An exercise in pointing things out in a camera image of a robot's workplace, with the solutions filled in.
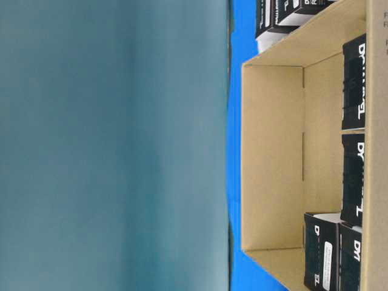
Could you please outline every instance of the stacked boxes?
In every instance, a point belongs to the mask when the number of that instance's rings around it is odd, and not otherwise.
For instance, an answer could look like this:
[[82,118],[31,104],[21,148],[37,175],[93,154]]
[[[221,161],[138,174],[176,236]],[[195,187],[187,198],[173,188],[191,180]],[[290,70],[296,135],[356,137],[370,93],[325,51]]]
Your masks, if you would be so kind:
[[[344,44],[343,49],[345,64],[342,129],[360,130],[365,128],[366,35]],[[365,134],[362,131],[345,134],[342,136],[342,144],[344,171],[340,217],[338,215],[338,220],[335,220],[335,214],[329,216],[310,213],[306,213],[304,217],[304,284],[310,290],[360,289]]]
[[336,0],[257,0],[256,40],[263,52]]
[[256,40],[259,51],[263,52],[281,40],[298,26],[276,24],[278,7],[275,0],[257,0]]
[[336,0],[276,0],[278,25],[303,25]]

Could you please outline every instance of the teal wall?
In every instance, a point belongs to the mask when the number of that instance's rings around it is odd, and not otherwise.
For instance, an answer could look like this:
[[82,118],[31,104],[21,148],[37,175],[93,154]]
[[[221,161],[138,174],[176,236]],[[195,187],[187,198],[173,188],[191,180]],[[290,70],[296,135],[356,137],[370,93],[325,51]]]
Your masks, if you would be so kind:
[[0,290],[226,290],[225,0],[0,2]]

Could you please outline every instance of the cardboard box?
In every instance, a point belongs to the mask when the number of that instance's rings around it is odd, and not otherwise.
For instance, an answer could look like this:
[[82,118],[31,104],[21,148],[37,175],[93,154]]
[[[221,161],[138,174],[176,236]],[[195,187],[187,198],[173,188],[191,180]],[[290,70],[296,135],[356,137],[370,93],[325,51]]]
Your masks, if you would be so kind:
[[355,226],[363,224],[365,136],[343,135],[344,190],[341,219]]
[[339,229],[339,289],[360,290],[362,230],[348,224],[341,224]]
[[304,284],[310,290],[338,290],[340,213],[306,213]]
[[256,40],[260,52],[264,52],[298,28],[297,26],[280,26],[276,24],[277,18],[278,8],[275,0],[257,0]]
[[365,128],[366,35],[344,44],[344,113],[342,129]]
[[303,284],[303,214],[340,212],[343,44],[367,32],[361,290],[388,286],[388,1],[340,0],[242,66],[241,246]]
[[303,25],[336,0],[276,0],[278,25]]

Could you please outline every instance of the cardboard panel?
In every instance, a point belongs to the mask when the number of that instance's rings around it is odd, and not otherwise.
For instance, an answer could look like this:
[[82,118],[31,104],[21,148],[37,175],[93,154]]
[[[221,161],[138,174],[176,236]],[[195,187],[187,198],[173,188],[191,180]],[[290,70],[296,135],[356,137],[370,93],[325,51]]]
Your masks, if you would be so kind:
[[365,0],[340,0],[247,64],[307,67],[341,53],[345,42],[363,33]]
[[366,156],[361,290],[388,286],[388,1],[367,2]]
[[303,284],[304,249],[247,252],[289,290],[308,291]]
[[303,70],[251,66],[242,74],[242,248],[301,247]]
[[306,212],[340,212],[343,191],[343,54],[304,70]]

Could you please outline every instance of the cardboard box flap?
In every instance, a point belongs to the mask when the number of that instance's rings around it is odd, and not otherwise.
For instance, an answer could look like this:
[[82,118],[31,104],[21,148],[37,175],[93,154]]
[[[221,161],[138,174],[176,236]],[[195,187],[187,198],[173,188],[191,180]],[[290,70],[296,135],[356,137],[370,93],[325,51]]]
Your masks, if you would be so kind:
[[254,261],[289,290],[308,291],[304,286],[304,249],[247,252]]
[[257,66],[242,73],[242,248],[301,247],[303,70]]

